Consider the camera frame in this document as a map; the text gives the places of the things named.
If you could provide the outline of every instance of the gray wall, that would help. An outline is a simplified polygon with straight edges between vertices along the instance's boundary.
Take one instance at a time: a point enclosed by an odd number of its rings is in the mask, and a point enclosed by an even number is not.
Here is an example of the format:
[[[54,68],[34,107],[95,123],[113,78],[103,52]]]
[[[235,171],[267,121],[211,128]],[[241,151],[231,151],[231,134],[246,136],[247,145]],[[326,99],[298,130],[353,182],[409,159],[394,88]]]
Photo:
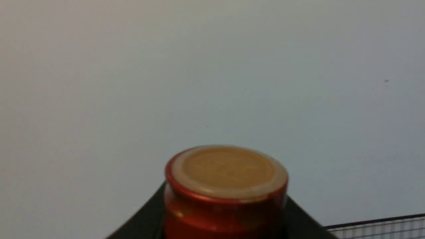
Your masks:
[[[102,238],[176,152],[290,173],[324,225],[425,212],[425,1],[3,0],[0,238]]]

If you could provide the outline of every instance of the metal grid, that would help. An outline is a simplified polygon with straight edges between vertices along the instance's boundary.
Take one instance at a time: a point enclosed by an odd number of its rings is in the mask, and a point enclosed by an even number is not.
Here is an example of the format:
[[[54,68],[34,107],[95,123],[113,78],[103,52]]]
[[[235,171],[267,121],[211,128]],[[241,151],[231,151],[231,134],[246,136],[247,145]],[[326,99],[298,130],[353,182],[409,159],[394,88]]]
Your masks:
[[[326,227],[340,239],[425,239],[425,214]]]

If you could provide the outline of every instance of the black surface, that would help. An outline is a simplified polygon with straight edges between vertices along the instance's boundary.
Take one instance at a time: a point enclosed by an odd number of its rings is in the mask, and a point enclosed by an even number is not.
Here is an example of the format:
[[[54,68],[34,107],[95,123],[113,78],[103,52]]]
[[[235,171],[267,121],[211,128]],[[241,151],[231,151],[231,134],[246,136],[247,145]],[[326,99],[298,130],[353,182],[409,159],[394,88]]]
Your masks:
[[[163,239],[164,186],[108,239]],[[283,239],[336,239],[306,214],[291,198],[285,208]]]

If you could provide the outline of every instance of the jar lid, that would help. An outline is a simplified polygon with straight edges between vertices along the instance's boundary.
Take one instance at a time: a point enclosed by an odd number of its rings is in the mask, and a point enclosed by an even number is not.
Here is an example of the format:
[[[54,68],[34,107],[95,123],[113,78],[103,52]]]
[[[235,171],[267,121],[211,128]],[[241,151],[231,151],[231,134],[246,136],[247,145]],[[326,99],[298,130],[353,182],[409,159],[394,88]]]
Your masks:
[[[181,186],[220,199],[260,200],[288,182],[285,168],[272,157],[228,145],[187,150],[176,156],[171,172]]]

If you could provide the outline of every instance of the red jar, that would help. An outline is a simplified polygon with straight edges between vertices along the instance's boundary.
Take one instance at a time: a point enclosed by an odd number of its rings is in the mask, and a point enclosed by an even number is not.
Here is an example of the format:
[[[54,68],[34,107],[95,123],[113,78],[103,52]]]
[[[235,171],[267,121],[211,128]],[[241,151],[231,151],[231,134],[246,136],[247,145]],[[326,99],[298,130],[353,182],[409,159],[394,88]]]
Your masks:
[[[275,159],[227,145],[175,155],[165,168],[166,239],[278,237],[288,173]]]

